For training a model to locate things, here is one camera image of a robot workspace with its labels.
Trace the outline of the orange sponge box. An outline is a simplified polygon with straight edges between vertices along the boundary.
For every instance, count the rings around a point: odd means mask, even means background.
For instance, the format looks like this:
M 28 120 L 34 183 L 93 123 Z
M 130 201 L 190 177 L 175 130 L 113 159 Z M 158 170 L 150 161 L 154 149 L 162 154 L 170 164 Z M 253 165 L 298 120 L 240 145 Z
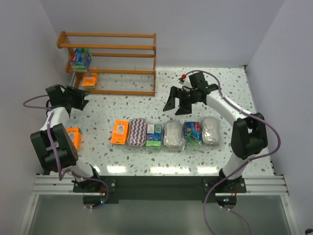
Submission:
M 84 89 L 95 89 L 98 81 L 98 73 L 86 72 L 83 76 L 82 87 Z
M 112 132 L 111 143 L 124 145 L 127 142 L 129 133 L 129 121 L 116 120 Z
M 70 127 L 66 129 L 77 151 L 80 151 L 82 143 L 82 132 L 79 127 Z

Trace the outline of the blue label green sponge pack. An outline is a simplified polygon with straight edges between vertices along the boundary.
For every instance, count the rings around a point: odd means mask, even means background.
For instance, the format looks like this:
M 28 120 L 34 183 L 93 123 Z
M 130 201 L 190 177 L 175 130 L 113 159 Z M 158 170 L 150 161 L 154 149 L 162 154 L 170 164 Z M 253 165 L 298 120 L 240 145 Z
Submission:
M 146 132 L 146 147 L 151 150 L 160 150 L 162 144 L 162 125 L 148 124 Z

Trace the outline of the purple wavy striped sponge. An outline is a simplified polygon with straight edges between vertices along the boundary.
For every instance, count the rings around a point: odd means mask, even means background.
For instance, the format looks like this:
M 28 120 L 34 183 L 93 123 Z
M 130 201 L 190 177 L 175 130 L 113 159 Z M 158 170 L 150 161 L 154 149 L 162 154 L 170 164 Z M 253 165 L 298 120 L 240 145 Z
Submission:
M 132 119 L 128 135 L 128 145 L 141 147 L 146 143 L 147 122 L 142 118 Z

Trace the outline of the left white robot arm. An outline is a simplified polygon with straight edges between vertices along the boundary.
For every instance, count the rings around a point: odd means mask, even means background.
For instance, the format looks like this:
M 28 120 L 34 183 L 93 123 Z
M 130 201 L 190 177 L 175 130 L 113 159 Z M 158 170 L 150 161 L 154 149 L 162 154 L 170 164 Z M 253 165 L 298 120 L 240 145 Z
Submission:
M 73 176 L 73 183 L 81 189 L 97 188 L 101 181 L 93 166 L 79 160 L 65 124 L 73 109 L 82 111 L 85 108 L 87 95 L 89 92 L 71 86 L 57 84 L 46 88 L 48 101 L 43 107 L 46 121 L 39 131 L 30 135 L 41 167 L 57 173 L 59 180 L 66 174 Z

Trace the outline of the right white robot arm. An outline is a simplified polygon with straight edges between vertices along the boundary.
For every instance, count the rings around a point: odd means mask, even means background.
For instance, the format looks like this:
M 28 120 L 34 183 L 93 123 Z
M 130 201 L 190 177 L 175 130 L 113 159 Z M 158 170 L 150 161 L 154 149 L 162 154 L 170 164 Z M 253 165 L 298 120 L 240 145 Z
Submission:
M 220 170 L 221 184 L 229 184 L 242 176 L 250 160 L 268 145 L 266 124 L 261 113 L 250 114 L 222 93 L 220 82 L 209 84 L 205 72 L 195 70 L 179 79 L 182 87 L 172 86 L 163 111 L 179 108 L 177 116 L 192 113 L 192 105 L 203 103 L 217 111 L 232 126 L 232 154 L 227 164 Z

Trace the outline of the wooden two-tier shelf rack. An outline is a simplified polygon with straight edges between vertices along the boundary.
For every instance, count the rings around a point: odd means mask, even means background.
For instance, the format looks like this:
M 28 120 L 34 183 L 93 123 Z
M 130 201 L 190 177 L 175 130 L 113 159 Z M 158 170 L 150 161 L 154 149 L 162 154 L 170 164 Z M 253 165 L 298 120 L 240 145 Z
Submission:
M 139 38 L 152 39 L 150 45 L 122 45 L 122 44 L 104 44 L 104 43 L 71 43 L 69 37 L 111 37 L 111 38 Z M 109 53 L 109 52 L 93 52 L 96 57 L 112 57 L 112 58 L 144 58 L 153 59 L 152 69 L 89 69 L 88 72 L 103 74 L 132 74 L 132 75 L 148 75 L 153 77 L 151 91 L 121 91 L 121 90 L 92 90 L 93 94 L 113 94 L 113 95 L 137 95 L 137 96 L 155 96 L 156 94 L 156 63 L 157 63 L 157 35 L 154 34 L 122 34 L 122 33 L 83 33 L 83 32 L 65 32 L 62 31 L 57 39 L 58 48 L 66 48 L 68 50 L 68 61 L 66 64 L 66 72 L 74 74 L 73 86 L 78 88 L 83 81 L 83 73 L 76 72 L 70 65 L 71 58 L 76 48 L 89 49 L 111 49 L 111 50 L 145 50 L 152 51 L 151 54 L 143 53 Z

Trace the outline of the grey wrapped sponge centre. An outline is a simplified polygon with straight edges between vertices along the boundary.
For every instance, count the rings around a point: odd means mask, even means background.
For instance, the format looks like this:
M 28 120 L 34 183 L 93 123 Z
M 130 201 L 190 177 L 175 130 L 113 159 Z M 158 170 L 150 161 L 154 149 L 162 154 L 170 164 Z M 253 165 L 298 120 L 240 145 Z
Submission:
M 183 125 L 179 120 L 169 120 L 164 125 L 164 146 L 174 152 L 181 152 L 185 148 Z

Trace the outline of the grey wrapped sponge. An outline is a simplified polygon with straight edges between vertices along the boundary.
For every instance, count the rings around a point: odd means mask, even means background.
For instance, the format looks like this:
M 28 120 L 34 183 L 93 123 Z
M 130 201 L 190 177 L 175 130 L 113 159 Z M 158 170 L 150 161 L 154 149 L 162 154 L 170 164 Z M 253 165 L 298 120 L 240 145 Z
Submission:
M 220 123 L 214 117 L 205 117 L 201 120 L 202 141 L 215 146 L 221 140 Z
M 174 152 L 181 152 L 185 148 L 183 125 L 179 120 L 169 120 L 164 125 L 164 146 Z

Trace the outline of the grey wrapped sponge right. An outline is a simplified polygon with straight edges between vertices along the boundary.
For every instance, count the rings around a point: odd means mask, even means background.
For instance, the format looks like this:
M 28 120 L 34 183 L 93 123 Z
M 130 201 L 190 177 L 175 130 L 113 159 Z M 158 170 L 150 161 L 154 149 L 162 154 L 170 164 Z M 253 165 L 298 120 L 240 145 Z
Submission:
M 201 120 L 202 141 L 215 146 L 221 140 L 220 123 L 214 117 L 205 117 Z

